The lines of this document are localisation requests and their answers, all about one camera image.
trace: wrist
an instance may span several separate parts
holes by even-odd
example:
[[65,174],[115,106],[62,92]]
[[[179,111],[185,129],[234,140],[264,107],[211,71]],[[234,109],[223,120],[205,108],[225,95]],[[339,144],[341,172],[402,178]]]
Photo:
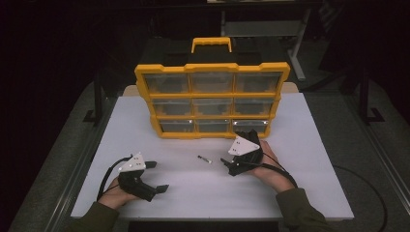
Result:
[[284,176],[275,174],[265,181],[265,184],[274,189],[277,193],[294,189],[295,186]]
[[118,210],[126,203],[126,201],[122,200],[121,197],[110,197],[106,195],[103,195],[98,202],[113,210]]

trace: white table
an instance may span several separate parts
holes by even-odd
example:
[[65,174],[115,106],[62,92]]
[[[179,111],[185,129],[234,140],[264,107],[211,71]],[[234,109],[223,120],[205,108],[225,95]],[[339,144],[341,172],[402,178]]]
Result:
[[[334,169],[329,161],[303,94],[282,94],[271,135],[266,138],[281,164],[310,203],[326,219],[353,218]],[[273,220],[281,219],[275,193],[244,173],[235,177],[220,158],[231,160],[227,151],[233,140],[206,138],[160,139],[152,130],[145,101],[140,97],[118,99],[100,147],[72,211],[82,217],[96,196],[105,171],[116,160],[141,152],[155,160],[154,169],[141,176],[152,187],[169,185],[152,202],[134,201],[120,211],[130,220]],[[202,156],[212,164],[198,159]],[[114,169],[107,184],[117,176]]]

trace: small screw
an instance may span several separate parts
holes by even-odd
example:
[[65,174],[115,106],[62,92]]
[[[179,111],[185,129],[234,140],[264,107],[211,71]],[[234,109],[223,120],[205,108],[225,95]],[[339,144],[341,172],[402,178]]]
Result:
[[202,159],[202,160],[205,160],[205,161],[207,161],[208,163],[212,163],[212,161],[210,160],[210,159],[206,159],[206,158],[203,158],[203,157],[201,157],[201,156],[198,156],[200,159]]

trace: white tag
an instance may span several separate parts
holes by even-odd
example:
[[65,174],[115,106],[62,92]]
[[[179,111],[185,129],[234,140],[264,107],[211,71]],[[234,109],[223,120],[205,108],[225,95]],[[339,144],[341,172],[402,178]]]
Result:
[[144,170],[146,168],[144,158],[142,157],[141,153],[132,156],[130,160],[128,160],[124,165],[118,168],[119,172],[128,172],[128,171],[136,171],[136,170]]
[[241,156],[249,152],[256,151],[259,148],[259,145],[252,143],[241,136],[236,136],[236,139],[235,141],[233,141],[233,144],[229,149],[228,153],[233,156]]

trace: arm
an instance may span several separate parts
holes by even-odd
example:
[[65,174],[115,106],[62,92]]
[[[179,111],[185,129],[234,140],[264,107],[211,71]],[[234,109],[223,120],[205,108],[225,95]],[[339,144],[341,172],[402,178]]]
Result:
[[99,201],[94,202],[90,210],[79,219],[74,219],[67,232],[103,232],[112,231],[119,213],[118,209],[127,202],[137,199],[136,196],[124,192],[115,178]]
[[[280,168],[278,158],[268,142],[260,141],[260,144],[266,154],[262,162]],[[309,204],[304,189],[295,188],[287,178],[264,167],[257,167],[251,170],[250,173],[278,193],[277,201],[283,215],[284,224],[291,231],[335,231],[326,222],[323,215]]]

